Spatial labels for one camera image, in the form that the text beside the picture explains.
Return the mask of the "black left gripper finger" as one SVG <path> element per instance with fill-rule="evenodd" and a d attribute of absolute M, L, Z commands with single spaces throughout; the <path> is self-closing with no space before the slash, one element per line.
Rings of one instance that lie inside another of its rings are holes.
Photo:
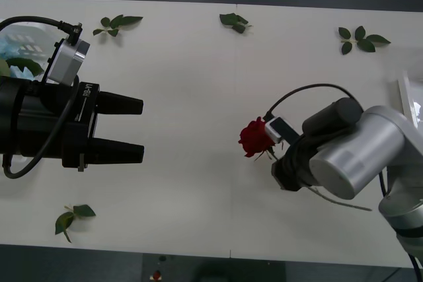
<path fill-rule="evenodd" d="M 99 92 L 96 98 L 96 111 L 108 115 L 141 115 L 143 100 L 111 92 Z"/>
<path fill-rule="evenodd" d="M 92 138 L 86 148 L 87 164 L 138 164 L 143 162 L 144 146 Z"/>

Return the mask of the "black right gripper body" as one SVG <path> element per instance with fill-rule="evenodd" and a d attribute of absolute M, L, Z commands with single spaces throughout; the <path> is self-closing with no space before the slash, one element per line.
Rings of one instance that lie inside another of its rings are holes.
<path fill-rule="evenodd" d="M 302 135 L 285 155 L 272 164 L 271 174 L 282 190 L 297 192 L 301 188 L 317 186 L 318 181 L 309 168 L 310 159 L 317 154 L 318 137 Z"/>

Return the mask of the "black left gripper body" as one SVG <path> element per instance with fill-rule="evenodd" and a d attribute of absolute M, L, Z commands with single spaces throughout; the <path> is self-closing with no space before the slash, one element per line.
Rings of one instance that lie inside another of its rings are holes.
<path fill-rule="evenodd" d="M 19 154 L 33 157 L 45 143 L 69 97 L 71 87 L 47 84 L 38 96 L 26 95 L 19 114 Z M 44 158 L 60 159 L 66 168 L 81 168 L 96 125 L 99 85 L 79 83 L 77 97 Z"/>

